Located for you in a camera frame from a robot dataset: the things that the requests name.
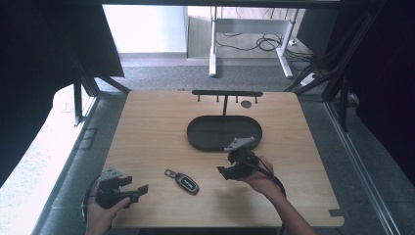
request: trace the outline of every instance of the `white wall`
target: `white wall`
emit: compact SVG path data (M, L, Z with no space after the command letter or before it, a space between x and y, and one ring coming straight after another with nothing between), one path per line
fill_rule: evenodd
M103 7L119 53L186 52L186 7Z

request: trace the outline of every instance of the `wooden table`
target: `wooden table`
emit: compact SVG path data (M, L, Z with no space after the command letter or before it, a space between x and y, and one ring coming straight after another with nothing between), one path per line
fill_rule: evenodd
M249 109L241 102L252 102ZM196 117L221 115L223 98L198 97L189 91L132 91L128 95L104 169L113 166L132 175L122 191L150 184L138 204L122 210L121 227L269 227L281 220L262 195L242 182L225 180L217 166L229 166L226 153L194 149L187 126ZM264 93L258 98L229 98L227 115L256 119L263 137L254 149L267 157L289 201L312 226L342 226L330 216L339 204L321 162L298 98L293 93ZM192 196L164 175L172 169L191 176L201 187Z

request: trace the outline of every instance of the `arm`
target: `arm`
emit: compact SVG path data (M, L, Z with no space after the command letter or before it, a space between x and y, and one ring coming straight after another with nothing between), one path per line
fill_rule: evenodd
M123 209L130 201L124 198L110 209L103 209L95 203L95 197L90 199L88 204L88 218L85 235L104 235L111 227L116 213Z
M272 164L264 157L259 157L263 163L259 166L270 169L273 173ZM241 179L248 183L256 192L264 195L277 210L281 220L285 224L290 235L308 235L317 234L305 219L297 212L297 210L284 197L276 184L269 180L264 174L254 171L247 178Z

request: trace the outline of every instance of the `wrist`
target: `wrist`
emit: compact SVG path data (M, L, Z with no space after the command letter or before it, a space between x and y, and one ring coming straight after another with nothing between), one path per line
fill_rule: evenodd
M104 235L105 232L100 231L100 229L97 231L96 229L92 228L86 228L85 235Z
M266 184L263 185L261 189L261 194L265 196L267 199L280 197L280 196L284 197L280 188L274 182L270 180Z

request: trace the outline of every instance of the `key fob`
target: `key fob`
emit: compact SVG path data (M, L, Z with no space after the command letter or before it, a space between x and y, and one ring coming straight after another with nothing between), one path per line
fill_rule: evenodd
M174 172L171 169L167 169L164 172L165 175L167 175L168 177L174 178L177 182L177 184L184 189L186 192L192 194L192 195L196 195L199 192L199 185L195 182L195 180L193 180L192 178L190 178L189 176L187 176L184 173L179 173L179 172Z

